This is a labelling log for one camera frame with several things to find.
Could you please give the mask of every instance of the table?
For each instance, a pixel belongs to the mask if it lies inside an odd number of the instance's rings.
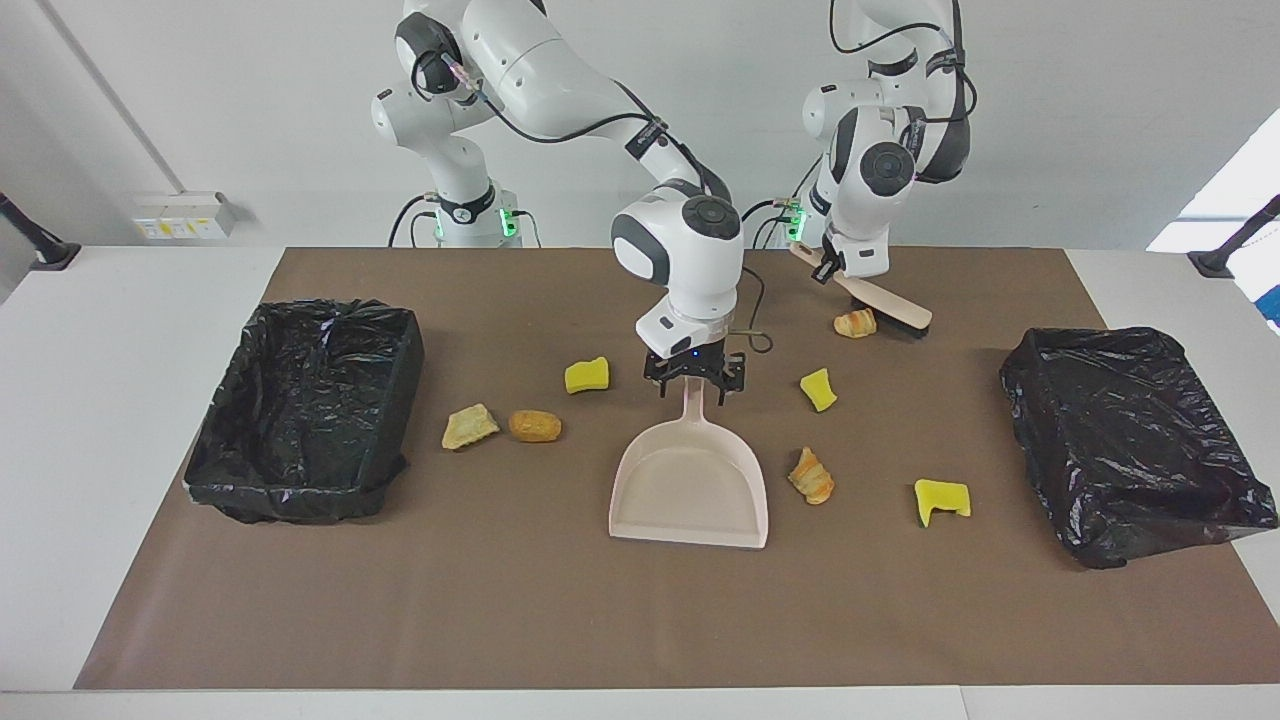
[[[56,693],[6,693],[0,714],[324,716],[380,707],[390,716],[462,716],[483,705],[490,715],[521,716],[677,708],[763,717],[785,707],[815,716],[1019,717],[1034,708],[1073,717],[1084,703],[1097,706],[1094,716],[1121,717],[1261,711],[1280,700],[1277,687],[59,693],[74,680],[279,254],[90,247],[70,272],[32,275],[0,306],[0,459],[9,497],[0,537],[5,575],[17,580],[0,587],[0,687]],[[1203,281],[1180,256],[1070,259],[1110,327],[1152,324],[1188,347],[1258,475],[1280,477],[1280,448],[1267,442],[1280,407],[1267,369],[1280,366],[1280,338],[1235,287]],[[1206,322],[1211,316],[1215,323]],[[79,450],[67,451],[67,438]],[[87,477],[101,482],[76,483],[69,502],[72,482]],[[1280,612],[1280,536],[1236,548],[1272,614]]]

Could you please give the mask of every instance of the blue object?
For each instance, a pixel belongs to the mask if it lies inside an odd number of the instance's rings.
[[[1263,318],[1280,324],[1280,286],[1268,290],[1253,305],[1257,306]]]

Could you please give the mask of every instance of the dustpan handle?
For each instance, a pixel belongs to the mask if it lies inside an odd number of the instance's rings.
[[[703,415],[703,378],[685,375],[685,414],[681,420],[695,423],[707,420],[707,416]]]

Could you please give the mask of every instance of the black pole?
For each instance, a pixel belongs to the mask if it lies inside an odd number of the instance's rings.
[[[63,242],[56,234],[40,227],[3,192],[0,192],[0,215],[4,215],[13,227],[18,228],[18,232],[36,246],[36,261],[31,264],[32,270],[61,270],[79,252],[78,243]]]
[[[1272,197],[1271,202],[1267,202],[1257,214],[1245,220],[1240,229],[1235,231],[1235,234],[1228,238],[1217,250],[1188,252],[1187,256],[1190,258],[1192,265],[1196,265],[1196,269],[1206,278],[1233,278],[1235,275],[1231,274],[1231,270],[1226,269],[1226,260],[1233,252],[1244,247],[1244,243],[1257,234],[1262,229],[1262,225],[1276,219],[1276,215],[1280,215],[1280,195]]]

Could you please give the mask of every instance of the pink dustpan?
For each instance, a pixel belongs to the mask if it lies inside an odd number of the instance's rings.
[[[764,547],[764,475],[742,438],[703,415],[703,379],[685,378],[685,413],[636,436],[618,464],[609,534]]]

